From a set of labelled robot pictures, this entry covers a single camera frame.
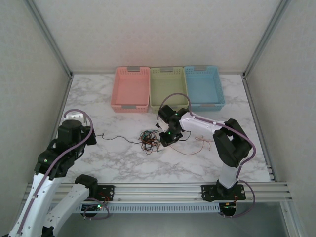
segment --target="marble table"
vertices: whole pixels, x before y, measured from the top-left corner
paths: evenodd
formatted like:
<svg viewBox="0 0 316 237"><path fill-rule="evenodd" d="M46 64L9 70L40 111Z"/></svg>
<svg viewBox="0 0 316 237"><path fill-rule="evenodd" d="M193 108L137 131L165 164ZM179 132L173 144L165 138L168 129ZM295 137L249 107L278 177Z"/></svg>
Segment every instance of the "marble table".
<svg viewBox="0 0 316 237"><path fill-rule="evenodd" d="M64 111L75 108L85 111L92 118L96 135L104 133L105 138L121 135L137 142L141 132L156 129L156 114L151 111L145 114L115 113L110 105L113 80L114 75L75 75ZM221 80L227 104L219 112L197 114L222 121L236 119L257 148L255 158L243 166L240 179L269 182L241 77L221 75ZM173 147L187 154L199 151L202 141L195 137L199 134L192 134L188 141L177 142ZM161 152L147 155L140 144L131 144L121 138L108 141L97 137L97 145L85 148L84 155L68 171L65 182L73 183L80 174L94 176L103 183L215 182L221 167L214 143L211 143L211 151L205 144L201 152L192 156L162 146Z"/></svg>

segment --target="pink basket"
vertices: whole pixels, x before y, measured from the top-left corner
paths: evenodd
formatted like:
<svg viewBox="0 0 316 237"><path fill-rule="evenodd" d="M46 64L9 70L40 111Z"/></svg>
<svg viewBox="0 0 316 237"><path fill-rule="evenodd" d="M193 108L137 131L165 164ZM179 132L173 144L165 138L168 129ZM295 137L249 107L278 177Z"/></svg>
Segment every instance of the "pink basket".
<svg viewBox="0 0 316 237"><path fill-rule="evenodd" d="M150 94L150 68L120 67L115 72L111 106L117 113L146 113Z"/></svg>

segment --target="white wall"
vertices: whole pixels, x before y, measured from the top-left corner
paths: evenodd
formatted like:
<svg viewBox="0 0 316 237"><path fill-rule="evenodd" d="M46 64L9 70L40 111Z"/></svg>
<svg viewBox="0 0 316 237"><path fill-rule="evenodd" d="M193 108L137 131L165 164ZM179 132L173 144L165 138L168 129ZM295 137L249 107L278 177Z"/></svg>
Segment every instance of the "white wall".
<svg viewBox="0 0 316 237"><path fill-rule="evenodd" d="M71 70L243 72L280 0L35 0Z"/></svg>
<svg viewBox="0 0 316 237"><path fill-rule="evenodd" d="M248 78L276 170L316 236L316 1L293 0Z"/></svg>
<svg viewBox="0 0 316 237"><path fill-rule="evenodd" d="M0 236L12 227L67 85L22 0L0 2Z"/></svg>

